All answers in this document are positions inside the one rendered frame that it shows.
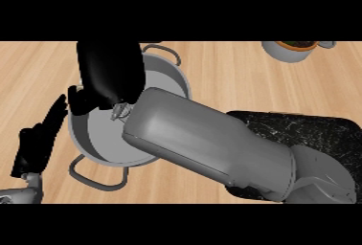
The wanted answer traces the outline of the grey cup with brown rim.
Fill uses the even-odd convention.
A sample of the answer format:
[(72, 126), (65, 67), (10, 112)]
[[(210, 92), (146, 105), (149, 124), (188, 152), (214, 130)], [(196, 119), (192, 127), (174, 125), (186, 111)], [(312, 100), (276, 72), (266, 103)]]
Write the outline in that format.
[(319, 46), (324, 49), (331, 49), (337, 45), (335, 41), (315, 41), (310, 47), (295, 47), (284, 43), (282, 41), (263, 41), (261, 47), (264, 52), (278, 61), (287, 63), (295, 63), (303, 61)]

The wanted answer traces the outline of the black speckled tray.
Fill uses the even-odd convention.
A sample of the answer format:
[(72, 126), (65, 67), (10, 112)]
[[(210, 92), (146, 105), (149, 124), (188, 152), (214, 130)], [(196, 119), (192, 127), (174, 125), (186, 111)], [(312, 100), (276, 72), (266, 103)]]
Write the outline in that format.
[(328, 154), (352, 175), (356, 203), (362, 204), (362, 127), (355, 121), (273, 112), (229, 111), (227, 115), (264, 139)]

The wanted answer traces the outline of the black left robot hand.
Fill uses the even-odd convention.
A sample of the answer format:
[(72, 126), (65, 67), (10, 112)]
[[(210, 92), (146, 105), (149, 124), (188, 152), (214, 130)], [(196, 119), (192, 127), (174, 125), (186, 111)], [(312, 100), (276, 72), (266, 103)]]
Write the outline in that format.
[(25, 173), (41, 173), (47, 167), (53, 142), (65, 116), (68, 115), (65, 95), (56, 99), (44, 120), (18, 133), (19, 147), (16, 152), (12, 177)]

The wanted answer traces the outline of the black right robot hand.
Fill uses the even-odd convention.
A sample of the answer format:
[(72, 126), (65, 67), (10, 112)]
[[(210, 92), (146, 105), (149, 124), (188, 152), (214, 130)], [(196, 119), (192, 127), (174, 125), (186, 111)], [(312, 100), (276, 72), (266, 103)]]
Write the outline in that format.
[(77, 55), (83, 89), (68, 88), (68, 103), (75, 116), (94, 108), (134, 104), (146, 86), (146, 70), (136, 40), (80, 40)]

